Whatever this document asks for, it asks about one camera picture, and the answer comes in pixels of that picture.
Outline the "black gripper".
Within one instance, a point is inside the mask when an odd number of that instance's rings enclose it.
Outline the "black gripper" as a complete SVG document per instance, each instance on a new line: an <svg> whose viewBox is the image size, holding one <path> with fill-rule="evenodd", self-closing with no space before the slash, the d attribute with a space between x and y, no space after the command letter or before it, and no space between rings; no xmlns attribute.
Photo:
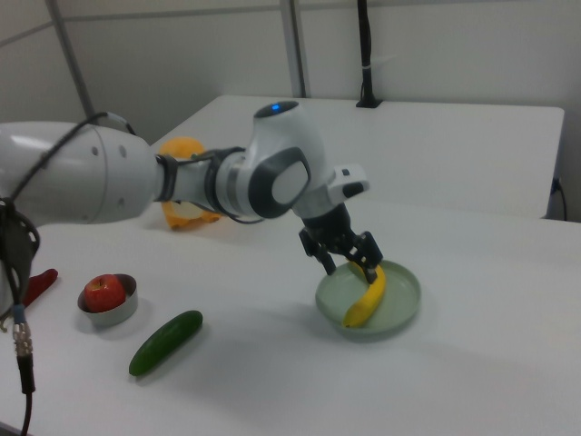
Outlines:
<svg viewBox="0 0 581 436"><path fill-rule="evenodd" d="M370 232L359 236L351 229L351 219L344 203L329 212L313 218L302 218L299 233L305 253L316 257L325 273L331 276L336 264L331 253L353 260L361 268L366 280L376 280L376 268L382 261L382 252Z"/></svg>

